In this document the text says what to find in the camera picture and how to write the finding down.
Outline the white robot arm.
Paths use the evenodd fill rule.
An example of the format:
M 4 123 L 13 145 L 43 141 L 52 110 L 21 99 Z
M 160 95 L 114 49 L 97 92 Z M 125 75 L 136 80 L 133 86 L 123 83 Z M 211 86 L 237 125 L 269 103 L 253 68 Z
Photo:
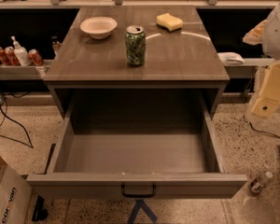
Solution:
M 280 2 L 266 20 L 245 34 L 243 41 L 249 45 L 261 44 L 263 53 L 274 59 L 265 69 L 261 87 L 247 111 L 249 121 L 261 121 L 280 106 Z

